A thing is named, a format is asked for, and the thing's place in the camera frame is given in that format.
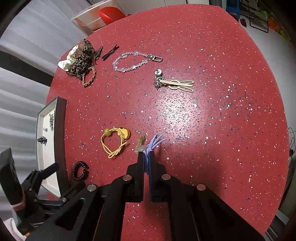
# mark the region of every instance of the silver lobster clasp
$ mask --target silver lobster clasp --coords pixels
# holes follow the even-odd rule
[[[155,61],[155,62],[161,62],[163,60],[162,57],[156,56],[156,55],[152,55],[152,54],[148,54],[147,55],[147,59],[148,60]]]

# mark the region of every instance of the white curtain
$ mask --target white curtain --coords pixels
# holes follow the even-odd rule
[[[37,168],[37,114],[45,106],[48,91],[48,86],[0,68],[0,152],[11,147],[20,183]],[[1,186],[0,217],[11,217]]]
[[[70,18],[85,0],[32,0],[0,38],[0,50],[54,75],[61,56],[86,37]]]

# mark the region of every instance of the speckled red tabletop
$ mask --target speckled red tabletop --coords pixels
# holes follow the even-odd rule
[[[246,31],[219,7],[179,5],[152,9],[110,24],[87,38],[107,53],[96,79],[84,88],[57,69],[47,101],[67,99],[65,154],[70,176],[78,160],[90,165],[87,184],[104,185],[137,161],[134,148],[145,134],[163,133],[155,149],[167,172],[182,182],[204,183],[263,233],[279,206],[287,175],[288,135],[274,76]],[[112,62],[125,51],[163,57],[126,73]],[[119,67],[139,63],[129,56]],[[188,93],[153,86],[154,71],[166,79],[194,80]],[[100,143],[105,128],[127,127],[125,150],[108,159]],[[117,135],[106,144],[119,146]],[[166,204],[128,203],[122,240],[170,240]]]

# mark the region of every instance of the white floor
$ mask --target white floor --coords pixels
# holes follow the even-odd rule
[[[288,127],[296,131],[296,48],[277,32],[269,29],[267,34],[254,29],[245,19],[245,30],[263,53],[279,86]]]

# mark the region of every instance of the green bead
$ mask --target green bead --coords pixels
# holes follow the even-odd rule
[[[111,136],[112,132],[110,131],[110,129],[107,128],[104,130],[104,134],[105,136]]]

